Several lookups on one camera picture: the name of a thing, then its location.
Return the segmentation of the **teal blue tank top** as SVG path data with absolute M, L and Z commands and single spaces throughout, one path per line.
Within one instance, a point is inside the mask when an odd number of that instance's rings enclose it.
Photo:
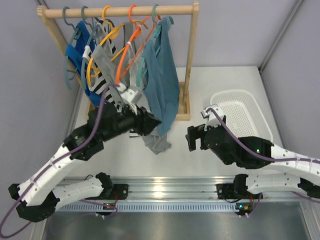
M 170 16 L 159 23 L 160 34 L 145 45 L 143 58 L 147 67 L 147 85 L 143 90 L 154 116 L 161 121 L 158 134 L 165 135 L 173 124 L 179 109 L 180 86 L 169 38 L 174 24 Z

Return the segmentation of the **teal plastic hanger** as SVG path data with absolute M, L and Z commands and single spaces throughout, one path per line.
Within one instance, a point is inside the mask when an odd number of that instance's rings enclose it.
M 152 7 L 151 18 L 152 18 L 152 22 L 153 22 L 153 28 L 152 28 L 152 32 L 147 36 L 146 43 L 148 43 L 149 41 L 153 41 L 153 39 L 155 39 L 160 34 L 160 28 L 158 27 L 158 22 L 161 20 L 161 16 L 156 15 L 156 8 L 158 6 L 159 5 L 156 3 Z M 145 67 L 145 65 L 146 65 L 145 60 L 146 59 L 142 56 L 140 64 L 139 64 L 137 76 L 136 76 L 136 86 L 137 87 L 141 86 L 142 78 L 148 70 Z

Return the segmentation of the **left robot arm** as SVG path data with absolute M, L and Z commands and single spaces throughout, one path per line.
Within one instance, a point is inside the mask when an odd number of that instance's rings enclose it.
M 37 173 L 8 188 L 11 198 L 17 201 L 18 216 L 37 223 L 65 205 L 85 199 L 108 199 L 114 184 L 103 172 L 82 182 L 62 187 L 58 184 L 76 167 L 101 152 L 105 142 L 130 130 L 146 136 L 160 124 L 161 120 L 145 107 L 132 110 L 126 104 L 118 111 L 113 104 L 105 103 L 90 111 L 87 123 L 75 128 Z

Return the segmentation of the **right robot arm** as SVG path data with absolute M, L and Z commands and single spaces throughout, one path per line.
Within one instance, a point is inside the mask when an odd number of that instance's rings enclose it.
M 233 192 L 238 198 L 263 192 L 294 192 L 305 198 L 320 199 L 320 160 L 284 149 L 257 136 L 232 137 L 223 126 L 189 126 L 185 136 L 189 151 L 210 150 L 224 165 L 246 170 L 274 170 L 276 174 L 237 174 Z

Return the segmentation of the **grey tank top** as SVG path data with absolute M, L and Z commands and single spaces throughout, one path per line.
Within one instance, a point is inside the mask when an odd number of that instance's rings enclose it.
M 126 88 L 130 87 L 130 74 L 127 73 L 126 76 L 120 80 L 120 82 L 124 84 Z M 146 95 L 145 97 L 140 96 L 136 105 L 138 107 L 146 108 L 148 112 L 151 111 Z M 165 152 L 171 147 L 171 144 L 167 142 L 167 136 L 160 136 L 157 128 L 155 128 L 149 135 L 143 136 L 142 139 L 145 146 L 148 147 L 156 155 L 161 152 Z

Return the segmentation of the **black white striped tank top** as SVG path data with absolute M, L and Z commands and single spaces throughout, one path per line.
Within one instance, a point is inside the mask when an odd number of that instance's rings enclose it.
M 87 85 L 90 94 L 96 94 L 97 100 L 93 100 L 92 104 L 98 106 L 105 87 L 108 84 L 115 83 L 116 64 L 119 61 L 117 54 L 120 53 L 115 47 L 111 38 L 100 45 L 103 39 L 111 32 L 113 24 L 107 20 L 99 20 L 96 23 L 97 37 L 93 41 L 94 49 L 88 54 L 88 63 L 85 64 L 85 77 L 87 82 L 87 73 L 90 73 L 91 84 Z

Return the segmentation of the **royal blue tank top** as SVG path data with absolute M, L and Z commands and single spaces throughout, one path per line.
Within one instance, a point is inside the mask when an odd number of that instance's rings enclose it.
M 81 65 L 82 65 L 84 48 L 85 48 L 85 44 L 86 44 L 91 32 L 88 31 L 87 26 L 83 21 L 78 22 L 76 27 L 79 28 L 79 30 L 80 30 L 80 37 L 76 41 L 74 41 L 72 44 L 74 47 L 74 54 L 71 58 L 74 62 L 74 66 L 77 67 L 76 76 L 79 76 L 81 78 Z M 94 40 L 95 39 L 93 39 L 90 43 L 91 50 L 95 49 Z M 91 103 L 92 103 L 92 101 L 98 99 L 97 94 L 94 93 L 93 95 L 91 95 L 89 90 L 86 90 L 84 92 L 85 92 L 86 96 L 89 98 L 89 100 L 91 101 Z

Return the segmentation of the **grey blue hanger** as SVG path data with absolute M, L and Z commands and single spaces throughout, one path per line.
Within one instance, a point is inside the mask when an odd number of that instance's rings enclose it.
M 89 27 L 91 28 L 91 33 L 88 37 L 88 40 L 86 41 L 86 43 L 84 45 L 84 52 L 82 55 L 82 63 L 81 63 L 81 70 L 80 70 L 81 85 L 82 85 L 82 88 L 84 91 L 86 91 L 88 89 L 86 75 L 85 75 L 85 65 L 86 65 L 86 63 L 89 62 L 88 57 L 89 57 L 89 52 L 91 51 L 90 43 L 92 42 L 92 40 L 94 40 L 97 37 L 97 34 L 98 34 L 97 25 L 95 23 L 95 20 L 98 20 L 98 18 L 92 17 L 91 23 L 87 22 L 86 21 L 87 17 L 85 17 L 85 9 L 88 9 L 88 7 L 83 6 L 81 8 L 81 17 L 82 17 L 83 22 L 86 25 L 89 25 Z
M 65 49 L 63 73 L 64 73 L 65 84 L 67 88 L 71 90 L 72 89 L 71 80 L 73 80 L 76 77 L 76 74 L 78 73 L 78 68 L 75 66 L 74 61 L 72 59 L 72 56 L 74 55 L 74 50 L 75 50 L 73 43 L 80 37 L 81 32 L 78 27 L 75 27 L 74 24 L 67 21 L 67 18 L 66 18 L 67 9 L 69 9 L 68 6 L 65 6 L 62 9 L 62 18 L 66 25 L 71 26 L 73 28 L 73 34 Z

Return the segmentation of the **white perforated plastic basket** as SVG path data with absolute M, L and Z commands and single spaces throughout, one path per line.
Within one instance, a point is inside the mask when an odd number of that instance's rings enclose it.
M 210 98 L 226 115 L 226 125 L 238 138 L 255 136 L 273 141 L 273 134 L 254 96 L 246 90 L 232 89 Z

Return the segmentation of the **wooden clothes rack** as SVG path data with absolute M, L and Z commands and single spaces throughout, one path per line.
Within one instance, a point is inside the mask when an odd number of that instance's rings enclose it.
M 150 16 L 152 14 L 152 6 L 134 6 L 132 9 L 130 7 L 110 7 L 105 10 L 103 14 L 103 8 L 86 8 L 83 13 L 81 13 L 80 8 L 71 8 L 65 11 L 65 17 L 68 18 L 80 18 L 84 17 L 127 17 L 129 14 L 131 16 Z M 61 19 L 63 17 L 62 9 L 48 9 L 45 5 L 39 5 L 36 9 L 37 15 L 46 27 L 48 33 L 53 39 L 55 45 L 59 51 L 64 55 L 67 42 L 60 31 L 55 19 Z M 179 96 L 179 109 L 176 116 L 177 121 L 189 121 L 191 119 L 190 110 L 190 95 L 189 95 L 189 85 L 191 70 L 194 58 L 198 16 L 199 16 L 199 2 L 195 1 L 192 5 L 160 5 L 155 8 L 156 15 L 190 15 L 190 34 L 188 41 L 188 51 L 186 59 L 186 69 L 185 69 L 185 79 L 180 82 L 180 96 Z

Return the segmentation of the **aluminium mounting rail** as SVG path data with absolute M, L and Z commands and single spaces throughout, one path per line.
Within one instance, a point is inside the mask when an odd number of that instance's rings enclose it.
M 240 190 L 233 177 L 213 178 L 148 178 L 120 179 L 112 182 L 101 172 L 73 184 L 54 186 L 53 182 L 34 185 L 36 200 L 53 201 L 62 205 L 80 200 L 231 200 L 249 199 L 246 175 L 240 176 Z

